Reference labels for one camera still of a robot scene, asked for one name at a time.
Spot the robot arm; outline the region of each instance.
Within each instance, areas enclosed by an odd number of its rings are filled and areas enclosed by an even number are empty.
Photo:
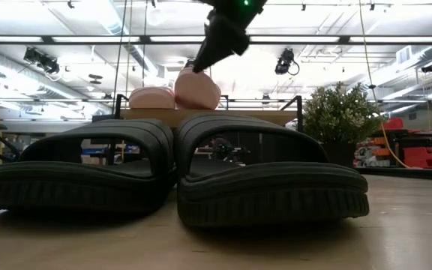
[[[257,14],[263,12],[267,0],[200,0],[211,5],[205,40],[194,59],[193,71],[198,73],[233,53],[242,55],[249,46],[246,28]]]

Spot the black slide sandal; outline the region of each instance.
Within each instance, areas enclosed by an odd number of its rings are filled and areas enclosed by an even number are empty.
[[[148,160],[82,164],[84,139],[136,143]],[[176,177],[173,133],[161,121],[105,120],[31,144],[18,162],[0,165],[0,209],[73,209],[146,214],[165,201]]]
[[[193,160],[196,147],[223,132],[290,138],[304,160],[238,166]],[[175,132],[178,213],[192,227],[231,227],[357,218],[369,213],[368,183],[354,169],[327,163],[319,143],[302,133],[247,116],[197,115]]]

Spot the wooden board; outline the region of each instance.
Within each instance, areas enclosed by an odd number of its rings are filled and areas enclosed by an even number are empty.
[[[195,113],[229,113],[236,116],[251,116],[276,125],[285,125],[296,118],[296,111],[262,111],[262,110],[209,110],[209,109],[122,109],[124,119],[160,119],[170,128],[178,127],[179,123]]]

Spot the wooden floor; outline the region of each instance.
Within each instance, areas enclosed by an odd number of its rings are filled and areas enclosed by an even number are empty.
[[[330,225],[194,232],[175,194],[139,220],[0,211],[0,269],[432,270],[432,181],[367,179],[370,215]]]

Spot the green plant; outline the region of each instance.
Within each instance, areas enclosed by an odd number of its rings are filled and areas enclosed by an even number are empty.
[[[344,91],[342,82],[318,88],[306,103],[304,132],[321,143],[358,143],[369,137],[384,121],[377,105],[366,99],[357,85]]]

